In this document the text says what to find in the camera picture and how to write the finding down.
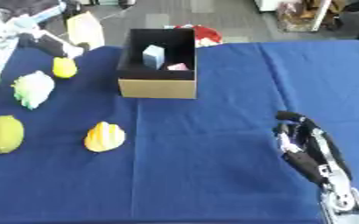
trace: floor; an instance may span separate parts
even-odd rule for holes
[[[225,42],[264,42],[303,39],[351,39],[359,32],[359,14],[345,13],[339,31],[284,32],[275,14],[259,13],[253,0],[138,0],[128,9],[99,5],[88,7],[101,20],[106,44],[120,46],[130,28],[162,28],[164,25],[206,25],[222,33]],[[66,37],[62,23],[48,30]]]

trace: yellow lemon toy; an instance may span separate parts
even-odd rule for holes
[[[0,115],[0,154],[10,153],[23,142],[23,124],[11,115]]]
[[[77,66],[73,59],[54,58],[53,74],[61,79],[69,79],[77,74]]]
[[[125,141],[125,132],[116,124],[99,122],[91,129],[84,144],[90,151],[103,152],[114,150]]]

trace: navy blue tablecloth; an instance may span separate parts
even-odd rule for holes
[[[280,158],[279,109],[329,131],[359,188],[359,41],[254,43],[198,50],[198,99],[118,95],[121,50],[77,59],[29,111],[12,98],[18,76],[51,73],[52,58],[18,50],[0,84],[0,115],[25,125],[22,146],[0,155],[0,222],[242,221],[317,223],[316,187]],[[100,121],[127,133],[96,154],[83,137]]]

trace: cardboard box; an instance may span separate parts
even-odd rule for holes
[[[143,63],[143,51],[149,45],[165,48],[165,64],[159,70]],[[189,70],[167,69],[179,63]],[[135,98],[195,99],[196,67],[193,29],[130,30],[117,68],[121,94]]]

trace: robotic hand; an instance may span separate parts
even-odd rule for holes
[[[329,135],[309,118],[279,111],[274,129],[282,158],[320,188],[320,206],[327,224],[359,224],[359,191]]]

